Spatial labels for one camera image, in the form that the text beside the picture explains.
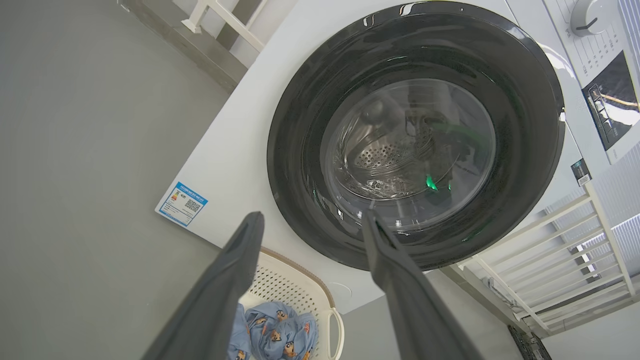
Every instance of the perforated basket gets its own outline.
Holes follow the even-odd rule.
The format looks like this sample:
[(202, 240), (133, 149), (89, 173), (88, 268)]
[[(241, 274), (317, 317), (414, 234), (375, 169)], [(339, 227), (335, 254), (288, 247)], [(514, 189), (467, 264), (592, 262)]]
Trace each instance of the perforated basket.
[[(253, 284), (241, 298), (245, 309), (263, 302), (280, 301), (298, 314), (311, 312), (318, 326), (318, 342), (311, 353), (313, 360), (338, 360), (344, 346), (344, 324), (335, 309), (333, 298), (316, 276), (291, 260), (262, 248)], [(330, 320), (337, 322), (338, 344), (332, 355)]]

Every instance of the control dial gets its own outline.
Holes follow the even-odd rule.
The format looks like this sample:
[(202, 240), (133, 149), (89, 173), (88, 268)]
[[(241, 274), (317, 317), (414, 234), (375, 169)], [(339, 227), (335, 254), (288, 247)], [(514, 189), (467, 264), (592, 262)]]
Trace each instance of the control dial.
[(571, 30), (579, 37), (605, 31), (618, 12), (617, 0), (578, 0), (571, 13)]

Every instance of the white railing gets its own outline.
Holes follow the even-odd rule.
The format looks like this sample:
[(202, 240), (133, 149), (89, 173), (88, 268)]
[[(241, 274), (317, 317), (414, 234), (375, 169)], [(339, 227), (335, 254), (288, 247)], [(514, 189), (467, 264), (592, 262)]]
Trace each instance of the white railing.
[[(549, 335), (562, 331), (565, 320), (577, 321), (582, 315), (589, 317), (594, 310), (611, 307), (616, 299), (621, 299), (619, 302), (637, 300), (636, 289), (600, 199), (591, 183), (585, 184), (584, 189), (585, 195), (458, 263), (460, 268), (469, 267), (478, 277), (493, 277), (522, 309), (514, 313), (516, 319), (530, 316)], [(553, 221), (586, 204), (591, 204), (592, 213), (562, 229), (550, 230)], [(599, 225), (578, 239), (560, 239), (568, 231), (583, 224), (594, 224), (596, 220)], [(582, 247), (603, 233), (604, 241)], [(595, 249), (600, 251), (592, 257)], [(619, 282), (605, 287), (615, 281)]]
[(208, 9), (215, 11), (220, 17), (231, 26), (241, 37), (243, 37), (254, 49), (258, 52), (262, 51), (264, 44), (251, 32), (249, 29), (255, 21), (256, 17), (260, 14), (267, 0), (262, 0), (258, 7), (255, 9), (249, 21), (243, 24), (238, 18), (227, 10), (224, 6), (219, 4), (217, 0), (198, 0), (196, 7), (191, 12), (191, 16), (188, 19), (183, 20), (182, 23), (189, 28), (193, 33), (199, 34), (202, 32), (200, 29), (200, 23), (204, 18)]

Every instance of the basket handle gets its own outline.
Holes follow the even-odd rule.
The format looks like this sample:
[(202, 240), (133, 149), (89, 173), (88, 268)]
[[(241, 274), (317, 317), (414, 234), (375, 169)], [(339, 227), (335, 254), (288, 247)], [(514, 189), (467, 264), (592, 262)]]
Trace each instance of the basket handle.
[[(331, 356), (331, 317), (334, 316), (336, 322), (338, 323), (338, 347), (335, 349), (335, 354)], [(344, 347), (344, 323), (342, 322), (342, 317), (335, 309), (335, 307), (331, 308), (331, 312), (327, 316), (327, 327), (326, 327), (326, 353), (329, 354), (329, 359), (338, 360), (340, 359), (340, 355), (342, 355), (342, 348)]]

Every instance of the washing machine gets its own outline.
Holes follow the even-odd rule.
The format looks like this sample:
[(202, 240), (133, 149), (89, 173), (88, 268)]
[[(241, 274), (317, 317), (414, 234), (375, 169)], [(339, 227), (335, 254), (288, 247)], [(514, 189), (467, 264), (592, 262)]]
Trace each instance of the washing machine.
[(606, 0), (300, 0), (156, 211), (220, 247), (263, 212), (263, 246), (351, 311), (382, 295), (362, 242), (368, 209), (428, 271), (489, 247), (635, 145), (622, 21)]

